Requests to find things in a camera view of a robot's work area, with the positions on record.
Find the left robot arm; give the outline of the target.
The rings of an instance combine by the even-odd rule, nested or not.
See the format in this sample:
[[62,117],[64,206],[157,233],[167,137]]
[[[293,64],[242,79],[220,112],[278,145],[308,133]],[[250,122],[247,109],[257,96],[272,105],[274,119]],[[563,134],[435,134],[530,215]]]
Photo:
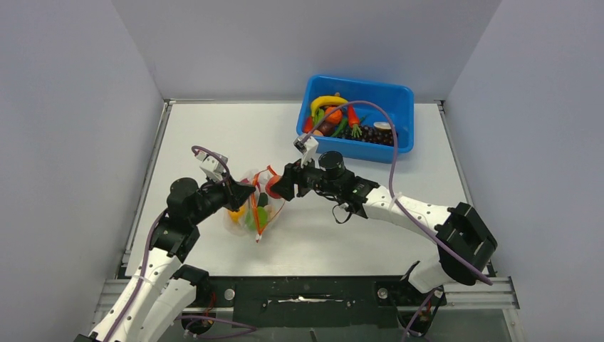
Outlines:
[[105,317],[76,340],[158,341],[209,278],[207,271],[185,264],[199,238],[198,224],[222,208],[239,210],[254,192],[253,185],[232,177],[202,186],[188,177],[174,181],[137,271]]

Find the green toy lime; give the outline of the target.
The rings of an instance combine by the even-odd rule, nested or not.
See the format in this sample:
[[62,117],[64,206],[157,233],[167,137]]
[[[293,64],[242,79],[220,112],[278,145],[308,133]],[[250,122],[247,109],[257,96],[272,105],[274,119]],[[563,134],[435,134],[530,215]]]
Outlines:
[[269,220],[269,212],[265,207],[251,208],[244,217],[244,224],[250,230],[262,231]]

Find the red toy chili pepper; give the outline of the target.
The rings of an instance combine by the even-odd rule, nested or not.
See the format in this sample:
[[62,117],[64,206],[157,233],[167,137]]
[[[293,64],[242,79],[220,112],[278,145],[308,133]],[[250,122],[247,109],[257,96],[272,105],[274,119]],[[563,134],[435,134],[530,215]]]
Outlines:
[[303,125],[303,133],[312,133],[314,131],[314,125],[313,117],[308,116]]

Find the toy peach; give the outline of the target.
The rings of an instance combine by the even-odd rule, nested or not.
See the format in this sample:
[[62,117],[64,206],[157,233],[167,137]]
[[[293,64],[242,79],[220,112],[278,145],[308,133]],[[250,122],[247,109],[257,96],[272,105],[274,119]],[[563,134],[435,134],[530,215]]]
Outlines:
[[275,192],[273,190],[273,186],[281,179],[280,175],[274,175],[272,176],[268,182],[266,183],[264,189],[265,189],[265,193],[274,199],[281,199],[281,195],[278,194],[277,192]]

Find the yellow toy bell pepper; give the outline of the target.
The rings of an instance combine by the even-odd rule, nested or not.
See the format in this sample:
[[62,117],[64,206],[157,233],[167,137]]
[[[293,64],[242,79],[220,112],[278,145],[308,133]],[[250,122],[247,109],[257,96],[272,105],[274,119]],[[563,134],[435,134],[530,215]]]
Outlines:
[[247,213],[247,208],[246,205],[242,205],[237,211],[231,211],[228,210],[227,214],[229,215],[230,220],[235,223],[235,224],[239,224],[246,216]]

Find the toy avocado half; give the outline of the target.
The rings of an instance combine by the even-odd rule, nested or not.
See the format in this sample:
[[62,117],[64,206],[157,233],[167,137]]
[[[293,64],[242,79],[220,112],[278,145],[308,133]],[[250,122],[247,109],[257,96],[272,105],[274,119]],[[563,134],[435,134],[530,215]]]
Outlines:
[[261,192],[258,196],[256,205],[258,207],[265,207],[269,204],[269,196],[265,192]]

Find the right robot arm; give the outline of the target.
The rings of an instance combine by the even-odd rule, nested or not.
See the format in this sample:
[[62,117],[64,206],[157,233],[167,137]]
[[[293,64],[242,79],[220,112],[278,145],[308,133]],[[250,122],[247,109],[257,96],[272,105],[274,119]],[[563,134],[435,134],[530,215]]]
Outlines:
[[437,255],[420,261],[400,285],[402,298],[418,304],[429,291],[448,283],[490,285],[484,274],[497,241],[468,203],[456,206],[421,202],[397,195],[386,186],[348,170],[336,151],[323,153],[317,161],[297,160],[284,167],[282,176],[269,188],[286,201],[310,191],[333,201],[351,215],[389,222],[431,240]]

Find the clear zip top bag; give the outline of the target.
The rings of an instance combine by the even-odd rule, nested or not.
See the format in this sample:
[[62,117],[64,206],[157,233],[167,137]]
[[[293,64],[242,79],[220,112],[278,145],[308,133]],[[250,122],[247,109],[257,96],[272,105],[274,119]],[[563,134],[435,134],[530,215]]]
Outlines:
[[[265,192],[264,187],[265,187],[266,183],[274,175],[280,175],[280,174],[278,174],[275,171],[275,169],[272,168],[271,165],[267,165],[264,169],[261,169],[261,170],[255,170],[255,169],[249,170],[239,180],[240,182],[249,183],[249,184],[255,186],[255,193],[253,193],[253,195],[250,196],[250,198],[245,203],[247,212],[251,208],[258,207],[256,205],[258,196],[261,192]],[[236,236],[244,236],[244,235],[253,236],[255,242],[259,243],[263,237],[263,234],[266,233],[268,230],[270,230],[271,227],[274,227],[276,225],[276,222],[277,222],[280,214],[282,213],[285,204],[286,204],[286,201],[282,198],[274,199],[274,198],[269,197],[269,204],[265,206],[266,210],[269,212],[269,220],[268,220],[268,223],[265,226],[265,228],[260,232],[257,232],[256,230],[248,229],[246,227],[246,225],[244,224],[244,219],[239,224],[233,223],[230,220],[229,215],[227,214],[228,210],[225,211],[225,215],[224,215],[224,228],[229,233],[236,235]]]

